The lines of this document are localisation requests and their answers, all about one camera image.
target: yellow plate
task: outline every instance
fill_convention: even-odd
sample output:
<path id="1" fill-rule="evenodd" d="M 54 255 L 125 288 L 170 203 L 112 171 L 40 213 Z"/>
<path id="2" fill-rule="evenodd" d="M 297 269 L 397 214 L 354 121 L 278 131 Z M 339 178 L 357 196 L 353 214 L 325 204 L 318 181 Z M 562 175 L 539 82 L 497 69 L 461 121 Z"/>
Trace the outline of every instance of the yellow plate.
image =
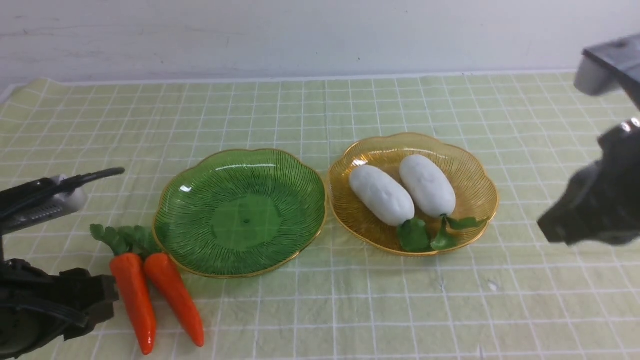
<path id="1" fill-rule="evenodd" d="M 442 169 L 451 182 L 456 192 L 456 210 L 451 215 L 452 218 L 488 219 L 479 228 L 453 232 L 458 246 L 452 249 L 431 252 L 404 251 L 396 237 L 395 227 L 378 220 L 349 187 L 351 171 L 364 164 L 378 167 L 400 182 L 400 162 L 412 154 L 421 154 L 429 158 Z M 364 242 L 402 256 L 432 256 L 473 243 L 486 231 L 500 202 L 494 183 L 475 156 L 457 146 L 417 133 L 367 138 L 353 144 L 329 169 L 328 183 L 333 213 L 342 226 Z M 427 223 L 431 235 L 438 231 L 439 219 L 427 217 L 418 207 L 416 216 Z"/>

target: tablecloth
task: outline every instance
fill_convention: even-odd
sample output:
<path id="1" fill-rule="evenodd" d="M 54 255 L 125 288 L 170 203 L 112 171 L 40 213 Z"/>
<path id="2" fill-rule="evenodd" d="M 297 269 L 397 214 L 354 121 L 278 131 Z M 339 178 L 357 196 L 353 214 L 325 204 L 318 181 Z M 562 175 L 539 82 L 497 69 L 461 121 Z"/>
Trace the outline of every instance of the tablecloth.
<path id="1" fill-rule="evenodd" d="M 207 343 L 153 292 L 148 359 L 640 359 L 640 247 L 549 245 L 535 220 L 600 156 L 596 137 L 637 115 L 624 94 L 586 97 L 572 73 L 237 83 L 78 85 L 38 79 L 0 106 L 0 188 L 123 166 L 82 212 L 6 237 L 50 274 L 108 274 L 92 223 L 150 225 L 165 184 L 224 149 L 276 147 L 325 174 L 354 141 L 414 131 L 477 156 L 499 212 L 473 245 L 401 258 L 330 216 L 283 268 L 251 279 L 185 275 Z M 88 336 L 25 359 L 141 359 L 121 303 Z"/>

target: amber glass plate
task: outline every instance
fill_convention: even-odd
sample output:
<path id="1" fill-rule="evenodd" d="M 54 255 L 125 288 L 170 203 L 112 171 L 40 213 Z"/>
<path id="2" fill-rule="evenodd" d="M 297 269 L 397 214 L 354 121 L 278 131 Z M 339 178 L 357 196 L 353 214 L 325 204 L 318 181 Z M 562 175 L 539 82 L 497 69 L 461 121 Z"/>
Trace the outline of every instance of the amber glass plate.
<path id="1" fill-rule="evenodd" d="M 172 179 L 153 233 L 194 274 L 260 275 L 292 260 L 317 237 L 326 203 L 320 175 L 293 155 L 223 151 Z"/>
<path id="2" fill-rule="evenodd" d="M 351 171 L 365 164 L 380 168 L 402 184 L 398 170 L 400 162 L 412 154 L 429 158 L 451 182 L 456 192 L 456 209 L 452 218 L 487 220 L 481 227 L 453 232 L 458 244 L 451 249 L 404 251 L 397 239 L 396 228 L 378 220 L 349 187 Z M 377 248 L 403 256 L 431 256 L 473 243 L 486 231 L 500 202 L 494 183 L 475 156 L 457 146 L 417 133 L 367 138 L 353 144 L 329 169 L 328 183 L 333 213 L 342 226 Z M 416 216 L 427 223 L 430 233 L 435 234 L 440 227 L 440 219 L 429 218 L 418 207 L 415 210 Z"/>

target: robotic arm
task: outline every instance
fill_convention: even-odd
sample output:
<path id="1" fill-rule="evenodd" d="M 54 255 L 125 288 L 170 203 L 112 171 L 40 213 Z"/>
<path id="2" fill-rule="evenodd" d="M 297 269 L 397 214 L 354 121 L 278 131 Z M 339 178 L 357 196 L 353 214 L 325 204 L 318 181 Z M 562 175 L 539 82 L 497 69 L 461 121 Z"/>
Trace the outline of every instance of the robotic arm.
<path id="1" fill-rule="evenodd" d="M 576 89 L 601 96 L 622 88 L 640 109 L 640 34 L 587 48 L 583 56 Z M 622 122 L 598 144 L 602 158 L 574 174 L 538 220 L 550 243 L 626 245 L 640 235 L 640 121 Z"/>
<path id="2" fill-rule="evenodd" d="M 4 260 L 2 235 L 79 211 L 82 186 L 124 173 L 112 168 L 88 175 L 43 178 L 0 192 L 0 359 L 18 358 L 50 343 L 92 332 L 113 317 L 118 300 L 111 276 L 75 268 L 48 275 L 24 260 Z"/>
<path id="3" fill-rule="evenodd" d="M 640 108 L 640 34 L 584 50 L 575 87 L 599 96 L 622 87 Z M 598 138 L 602 159 L 578 171 L 565 194 L 538 220 L 550 243 L 630 243 L 640 234 L 640 122 L 631 119 Z M 0 359 L 89 334 L 113 317 L 111 276 L 82 268 L 48 275 L 20 259 L 4 260 L 3 234 L 79 211 L 82 185 L 124 173 L 114 168 L 69 179 L 41 179 L 0 192 Z"/>

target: green plate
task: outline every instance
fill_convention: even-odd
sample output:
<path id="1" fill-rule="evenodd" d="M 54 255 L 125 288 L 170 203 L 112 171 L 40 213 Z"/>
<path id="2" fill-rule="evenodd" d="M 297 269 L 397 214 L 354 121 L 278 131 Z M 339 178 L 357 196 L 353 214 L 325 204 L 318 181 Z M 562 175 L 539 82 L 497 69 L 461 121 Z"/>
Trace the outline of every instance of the green plate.
<path id="1" fill-rule="evenodd" d="M 326 199 L 320 175 L 293 155 L 223 151 L 171 180 L 153 233 L 188 272 L 260 275 L 295 258 L 317 237 Z"/>

